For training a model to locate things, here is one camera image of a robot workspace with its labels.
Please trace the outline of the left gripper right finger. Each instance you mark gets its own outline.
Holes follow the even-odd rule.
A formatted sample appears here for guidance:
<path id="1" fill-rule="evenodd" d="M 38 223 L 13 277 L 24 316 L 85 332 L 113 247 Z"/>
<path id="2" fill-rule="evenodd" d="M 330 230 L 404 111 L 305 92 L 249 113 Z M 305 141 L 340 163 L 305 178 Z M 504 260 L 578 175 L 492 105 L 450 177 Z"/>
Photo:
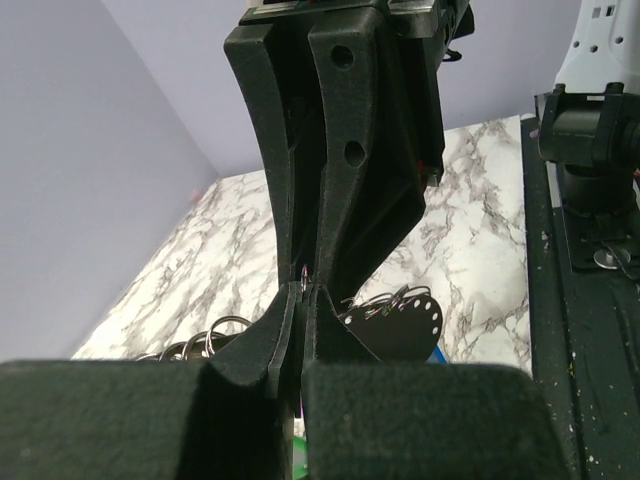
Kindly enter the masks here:
<path id="1" fill-rule="evenodd" d="M 312 479 L 566 479 L 534 382 L 487 364 L 383 361 L 309 298 L 302 403 Z"/>

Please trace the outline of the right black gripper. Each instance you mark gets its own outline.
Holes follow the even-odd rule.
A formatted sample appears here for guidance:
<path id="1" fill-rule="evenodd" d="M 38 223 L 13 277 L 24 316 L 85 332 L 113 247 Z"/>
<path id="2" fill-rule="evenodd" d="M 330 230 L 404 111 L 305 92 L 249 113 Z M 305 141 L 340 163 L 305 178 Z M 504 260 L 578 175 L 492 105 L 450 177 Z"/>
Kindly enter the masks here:
<path id="1" fill-rule="evenodd" d="M 287 114 L 306 107 L 324 114 L 314 280 L 332 299 L 345 299 L 421 218 L 421 182 L 441 181 L 437 70 L 460 60 L 450 43 L 474 33 L 472 8 L 466 1 L 265 1 L 239 24 L 270 27 Z"/>

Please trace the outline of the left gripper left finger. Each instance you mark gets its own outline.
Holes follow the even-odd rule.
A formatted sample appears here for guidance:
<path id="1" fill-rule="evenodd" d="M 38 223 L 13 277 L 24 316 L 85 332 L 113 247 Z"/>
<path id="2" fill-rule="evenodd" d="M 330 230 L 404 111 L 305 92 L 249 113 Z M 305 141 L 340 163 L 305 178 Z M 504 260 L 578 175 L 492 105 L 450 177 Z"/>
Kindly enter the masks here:
<path id="1" fill-rule="evenodd" d="M 1 367 L 5 479 L 288 479 L 298 284 L 199 361 Z"/>

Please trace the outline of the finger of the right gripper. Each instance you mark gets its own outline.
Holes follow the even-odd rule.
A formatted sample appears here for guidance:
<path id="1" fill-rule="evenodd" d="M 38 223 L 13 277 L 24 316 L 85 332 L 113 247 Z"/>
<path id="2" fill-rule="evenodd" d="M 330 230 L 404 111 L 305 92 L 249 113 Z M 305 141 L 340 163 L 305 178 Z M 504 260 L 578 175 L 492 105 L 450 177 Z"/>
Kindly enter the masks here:
<path id="1" fill-rule="evenodd" d="M 303 31 L 236 27 L 224 43 L 259 144 L 276 229 L 281 284 L 314 265 L 320 186 L 320 98 Z"/>

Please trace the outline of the green tagged key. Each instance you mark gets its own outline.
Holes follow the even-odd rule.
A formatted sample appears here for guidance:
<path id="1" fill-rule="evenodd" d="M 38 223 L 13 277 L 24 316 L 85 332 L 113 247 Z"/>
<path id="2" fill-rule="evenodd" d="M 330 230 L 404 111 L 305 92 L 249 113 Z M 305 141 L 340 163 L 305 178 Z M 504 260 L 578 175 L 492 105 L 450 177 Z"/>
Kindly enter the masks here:
<path id="1" fill-rule="evenodd" d="M 293 439 L 292 479 L 301 480 L 307 478 L 307 442 L 303 437 L 295 437 Z"/>

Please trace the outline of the blue tagged key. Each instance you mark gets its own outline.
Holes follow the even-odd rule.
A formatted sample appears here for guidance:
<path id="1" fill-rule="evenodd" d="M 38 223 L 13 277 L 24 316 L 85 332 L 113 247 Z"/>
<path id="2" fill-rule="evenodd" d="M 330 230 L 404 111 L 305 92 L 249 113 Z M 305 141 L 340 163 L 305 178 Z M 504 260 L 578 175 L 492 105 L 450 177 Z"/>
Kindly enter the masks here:
<path id="1" fill-rule="evenodd" d="M 434 350 L 429 356 L 427 362 L 434 363 L 434 364 L 447 364 L 447 360 L 438 346 L 434 347 Z"/>

